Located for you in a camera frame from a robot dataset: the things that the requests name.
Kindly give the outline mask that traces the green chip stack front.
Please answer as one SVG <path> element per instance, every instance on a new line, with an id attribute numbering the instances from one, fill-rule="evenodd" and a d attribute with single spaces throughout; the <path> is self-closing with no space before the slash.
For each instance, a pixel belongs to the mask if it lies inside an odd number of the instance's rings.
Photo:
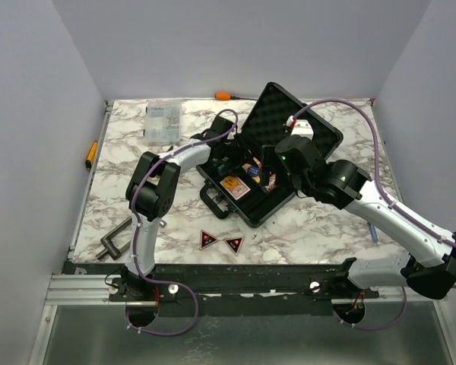
<path id="1" fill-rule="evenodd" d="M 229 171 L 229 166 L 225 163 L 222 163 L 217 167 L 217 171 L 219 174 L 226 174 Z"/>

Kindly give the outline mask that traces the blue small blind button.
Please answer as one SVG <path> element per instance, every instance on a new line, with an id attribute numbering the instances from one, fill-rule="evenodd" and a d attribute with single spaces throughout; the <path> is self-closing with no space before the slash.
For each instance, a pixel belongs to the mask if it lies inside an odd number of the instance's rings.
<path id="1" fill-rule="evenodd" d="M 259 169 L 255 166 L 250 165 L 247 169 L 247 174 L 250 175 L 251 177 L 256 177 L 259 176 Z"/>

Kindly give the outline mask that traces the white poker chip stack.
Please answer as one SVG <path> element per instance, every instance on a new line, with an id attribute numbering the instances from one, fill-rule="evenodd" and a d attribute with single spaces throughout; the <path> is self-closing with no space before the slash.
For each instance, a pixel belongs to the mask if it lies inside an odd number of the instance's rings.
<path id="1" fill-rule="evenodd" d="M 269 176 L 268 184 L 266 186 L 264 186 L 264 191 L 265 192 L 271 192 L 275 188 L 276 179 L 277 179 L 277 175 L 276 174 L 271 174 Z"/>

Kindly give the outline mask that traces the all-in triangle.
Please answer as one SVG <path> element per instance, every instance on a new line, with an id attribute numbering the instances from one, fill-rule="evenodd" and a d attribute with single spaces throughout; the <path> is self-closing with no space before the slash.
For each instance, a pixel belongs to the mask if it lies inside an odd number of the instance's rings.
<path id="1" fill-rule="evenodd" d="M 209 246 L 212 246 L 216 242 L 218 242 L 218 238 L 213 236 L 212 234 L 208 233 L 205 230 L 201 230 L 201 235 L 200 235 L 200 250 L 204 250 L 208 248 Z"/>
<path id="2" fill-rule="evenodd" d="M 242 248 L 242 244 L 244 242 L 244 237 L 233 237 L 224 240 L 225 244 L 228 248 L 233 252 L 235 256 L 237 256 Z"/>

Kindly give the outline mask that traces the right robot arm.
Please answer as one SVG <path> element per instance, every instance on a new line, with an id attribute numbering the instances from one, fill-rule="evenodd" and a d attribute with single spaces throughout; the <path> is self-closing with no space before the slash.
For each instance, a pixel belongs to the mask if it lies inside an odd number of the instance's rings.
<path id="1" fill-rule="evenodd" d="M 300 135 L 263 146 L 261 163 L 261 170 L 274 171 L 278 182 L 362 218 L 406 249 L 406 254 L 390 259 L 345 260 L 334 279 L 340 296 L 391 286 L 440 300 L 456 289 L 456 232 L 437 227 L 386 195 L 356 164 L 327 162 L 315 144 Z"/>

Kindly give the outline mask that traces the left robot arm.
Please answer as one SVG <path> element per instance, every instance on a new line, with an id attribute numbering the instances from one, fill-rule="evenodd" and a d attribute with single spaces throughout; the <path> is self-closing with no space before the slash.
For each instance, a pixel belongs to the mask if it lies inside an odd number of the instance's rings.
<path id="1" fill-rule="evenodd" d="M 248 274 L 235 266 L 209 264 L 157 264 L 155 250 L 163 217 L 173 205 L 179 178 L 206 163 L 211 140 L 192 138 L 170 152 L 141 155 L 125 192 L 131 213 L 131 240 L 128 258 L 112 282 L 112 302 L 152 300 L 161 294 L 161 285 L 177 287 L 189 294 L 243 295 Z"/>

